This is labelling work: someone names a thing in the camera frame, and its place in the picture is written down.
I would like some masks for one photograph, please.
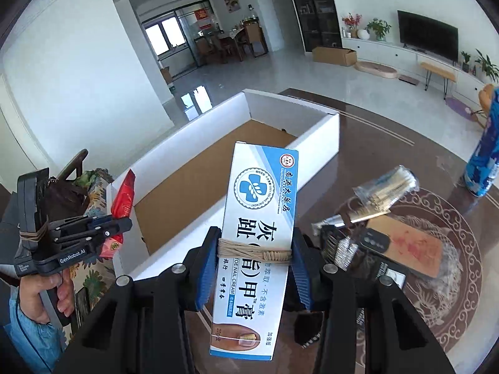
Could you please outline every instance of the blue sleeve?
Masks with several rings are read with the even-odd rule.
[[[9,310],[11,315],[11,323],[4,327],[7,335],[11,339],[12,344],[24,359],[29,368],[36,374],[49,374],[50,371],[43,364],[40,357],[33,350],[28,340],[22,333],[16,319],[16,300],[18,288],[11,287],[11,299],[9,301]],[[56,361],[61,356],[61,333],[51,324],[38,324],[24,315],[21,308],[17,307],[19,322],[21,323],[26,336],[29,338],[33,346],[36,347],[40,356],[45,360],[47,365],[53,370]]]

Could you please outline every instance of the flower vase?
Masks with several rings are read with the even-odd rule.
[[[369,40],[369,32],[367,32],[367,29],[359,29],[357,31],[357,36],[362,39],[363,41]]]

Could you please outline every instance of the television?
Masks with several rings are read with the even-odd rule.
[[[458,61],[458,29],[423,15],[398,11],[400,42]]]

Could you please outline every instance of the purple rug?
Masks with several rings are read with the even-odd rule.
[[[462,103],[457,98],[447,97],[445,99],[445,104],[452,109],[454,112],[458,113],[461,117],[472,120],[473,110],[468,107],[465,103]]]

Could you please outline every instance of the blue gripper pad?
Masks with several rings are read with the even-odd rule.
[[[218,238],[211,241],[209,248],[206,249],[206,258],[203,266],[200,268],[198,287],[196,292],[195,305],[196,309],[199,310],[203,307],[208,298],[210,297],[211,287],[215,282],[215,272],[216,272],[216,245],[218,243]]]
[[[291,268],[293,269],[296,288],[298,289],[301,303],[305,305],[308,311],[310,311],[310,306],[312,303],[310,277],[307,274],[305,261],[303,259],[303,254],[306,254],[305,251],[308,251],[308,247],[306,246],[306,243],[301,236],[301,232],[296,228],[293,230],[293,243],[291,248],[293,249]]]

